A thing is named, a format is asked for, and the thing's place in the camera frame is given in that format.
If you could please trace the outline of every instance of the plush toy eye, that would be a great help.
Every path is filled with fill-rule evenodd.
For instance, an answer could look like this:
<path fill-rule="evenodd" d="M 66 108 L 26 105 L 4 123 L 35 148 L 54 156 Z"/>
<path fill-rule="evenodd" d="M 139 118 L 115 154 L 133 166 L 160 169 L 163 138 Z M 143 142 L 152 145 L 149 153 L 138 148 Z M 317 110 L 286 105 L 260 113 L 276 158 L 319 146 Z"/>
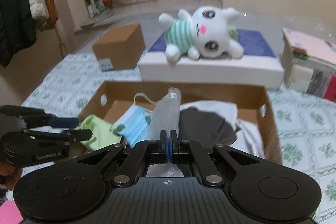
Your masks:
<path fill-rule="evenodd" d="M 214 18 L 216 15 L 216 12 L 214 10 L 205 10 L 202 15 L 206 18 Z"/>
<path fill-rule="evenodd" d="M 218 43 L 216 41 L 210 40 L 210 41 L 206 42 L 204 47 L 208 51 L 215 52 L 216 50 L 218 50 Z"/>

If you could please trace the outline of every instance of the plastic bag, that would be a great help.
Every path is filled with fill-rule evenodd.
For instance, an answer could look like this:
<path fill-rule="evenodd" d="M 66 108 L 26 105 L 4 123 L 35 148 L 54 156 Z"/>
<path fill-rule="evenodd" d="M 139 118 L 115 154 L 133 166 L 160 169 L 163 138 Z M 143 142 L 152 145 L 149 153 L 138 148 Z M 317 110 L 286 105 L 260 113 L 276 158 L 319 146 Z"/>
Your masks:
<path fill-rule="evenodd" d="M 157 102 L 152 111 L 147 140 L 159 140 L 162 129 L 167 132 L 167 137 L 169 137 L 171 130 L 176 130 L 177 137 L 179 136 L 180 105 L 180 90 L 170 88 L 168 94 Z"/>
<path fill-rule="evenodd" d="M 149 124 L 147 139 L 159 140 L 160 132 L 164 129 L 167 133 L 166 141 L 169 141 L 170 131 L 176 130 L 179 136 L 181 92 L 176 88 L 170 88 L 168 94 L 159 100 L 152 111 L 152 120 Z M 148 167 L 148 177 L 183 177 L 181 170 L 174 164 L 154 164 Z"/>

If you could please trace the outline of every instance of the gray cloth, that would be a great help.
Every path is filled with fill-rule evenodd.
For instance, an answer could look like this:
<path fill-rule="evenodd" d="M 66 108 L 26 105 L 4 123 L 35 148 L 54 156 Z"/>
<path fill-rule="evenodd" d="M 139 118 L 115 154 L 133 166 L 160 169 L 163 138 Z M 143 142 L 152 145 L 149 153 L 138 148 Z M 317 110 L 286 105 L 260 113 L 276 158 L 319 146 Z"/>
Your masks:
<path fill-rule="evenodd" d="M 180 112 L 179 140 L 198 141 L 207 152 L 217 143 L 233 144 L 237 138 L 229 123 L 213 112 L 199 111 L 194 107 Z"/>

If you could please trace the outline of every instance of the open cardboard box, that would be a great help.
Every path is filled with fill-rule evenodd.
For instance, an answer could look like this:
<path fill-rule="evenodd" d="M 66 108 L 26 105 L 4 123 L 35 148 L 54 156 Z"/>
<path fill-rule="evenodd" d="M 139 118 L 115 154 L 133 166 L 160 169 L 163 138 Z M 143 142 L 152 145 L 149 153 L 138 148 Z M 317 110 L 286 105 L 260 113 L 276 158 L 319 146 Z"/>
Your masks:
<path fill-rule="evenodd" d="M 262 86 L 106 81 L 98 88 L 78 118 L 83 121 L 87 116 L 94 114 L 107 122 L 114 123 L 133 104 L 136 93 L 144 93 L 157 102 L 167 94 L 171 87 L 181 91 L 181 104 L 199 100 L 236 103 L 238 117 L 258 125 L 266 159 L 278 164 L 282 163 L 272 106 L 267 91 Z M 138 97 L 137 104 L 153 110 L 154 106 L 142 99 Z"/>

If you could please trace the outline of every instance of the face mask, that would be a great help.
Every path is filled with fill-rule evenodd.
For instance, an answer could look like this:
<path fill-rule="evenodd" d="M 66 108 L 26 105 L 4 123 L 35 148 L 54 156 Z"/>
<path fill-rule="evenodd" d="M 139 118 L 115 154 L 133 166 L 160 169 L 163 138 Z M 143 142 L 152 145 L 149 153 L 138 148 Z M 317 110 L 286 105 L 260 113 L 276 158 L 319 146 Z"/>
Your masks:
<path fill-rule="evenodd" d="M 115 125 L 123 125 L 123 128 L 116 133 L 124 136 L 131 147 L 137 142 L 147 140 L 148 127 L 152 120 L 151 111 L 135 104 L 137 96 L 142 96 L 149 103 L 156 105 L 145 94 L 137 93 L 133 105 L 115 122 Z"/>

